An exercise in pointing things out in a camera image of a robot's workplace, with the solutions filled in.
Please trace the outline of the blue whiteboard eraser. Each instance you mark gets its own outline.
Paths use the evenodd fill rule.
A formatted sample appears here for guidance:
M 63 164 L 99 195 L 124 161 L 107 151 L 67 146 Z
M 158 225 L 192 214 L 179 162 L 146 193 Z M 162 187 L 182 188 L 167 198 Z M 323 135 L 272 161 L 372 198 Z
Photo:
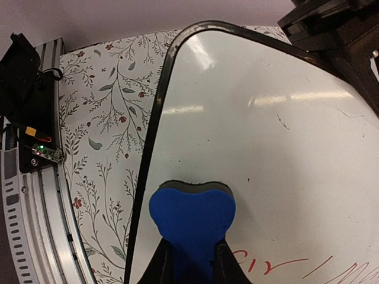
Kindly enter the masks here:
M 170 180 L 149 201 L 149 213 L 169 243 L 175 283 L 212 283 L 214 251 L 236 213 L 232 190 L 221 182 Z

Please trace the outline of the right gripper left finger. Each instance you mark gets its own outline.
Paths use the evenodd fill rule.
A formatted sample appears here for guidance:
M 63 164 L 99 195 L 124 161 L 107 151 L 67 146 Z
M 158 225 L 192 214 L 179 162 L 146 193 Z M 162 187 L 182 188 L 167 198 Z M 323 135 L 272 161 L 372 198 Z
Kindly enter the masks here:
M 173 284 L 174 263 L 172 247 L 169 241 L 162 238 L 159 242 L 139 284 Z

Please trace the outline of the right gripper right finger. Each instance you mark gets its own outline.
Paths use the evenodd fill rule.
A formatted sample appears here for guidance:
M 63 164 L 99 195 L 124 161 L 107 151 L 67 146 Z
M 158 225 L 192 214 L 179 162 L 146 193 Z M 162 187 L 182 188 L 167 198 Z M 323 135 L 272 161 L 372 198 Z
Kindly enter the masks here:
M 225 239 L 215 246 L 214 283 L 251 284 Z

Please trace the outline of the white whiteboard black frame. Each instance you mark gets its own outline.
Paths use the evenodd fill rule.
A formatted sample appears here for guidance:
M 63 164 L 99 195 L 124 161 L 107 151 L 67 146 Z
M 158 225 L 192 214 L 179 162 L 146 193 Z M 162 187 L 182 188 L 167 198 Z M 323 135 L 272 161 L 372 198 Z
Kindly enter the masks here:
M 149 199 L 171 179 L 231 188 L 227 242 L 252 283 L 378 282 L 378 118 L 353 87 L 216 27 L 178 36 L 160 87 L 131 283 L 160 241 Z

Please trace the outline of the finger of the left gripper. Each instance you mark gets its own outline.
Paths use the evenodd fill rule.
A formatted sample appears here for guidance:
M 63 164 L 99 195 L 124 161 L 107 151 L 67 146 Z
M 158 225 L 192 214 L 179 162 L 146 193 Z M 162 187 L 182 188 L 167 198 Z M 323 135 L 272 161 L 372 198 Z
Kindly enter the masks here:
M 329 62 L 378 112 L 378 1 L 294 1 L 281 18 L 292 45 Z

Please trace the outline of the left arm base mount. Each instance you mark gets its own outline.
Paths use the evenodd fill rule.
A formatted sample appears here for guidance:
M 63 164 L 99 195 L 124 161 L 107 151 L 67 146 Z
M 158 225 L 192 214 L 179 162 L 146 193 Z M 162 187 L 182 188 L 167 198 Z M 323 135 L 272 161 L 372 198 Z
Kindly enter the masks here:
M 63 159 L 54 126 L 56 82 L 63 73 L 42 59 L 23 34 L 11 34 L 12 44 L 1 59 L 1 116 L 8 120 L 19 149 L 21 173 L 35 172 Z

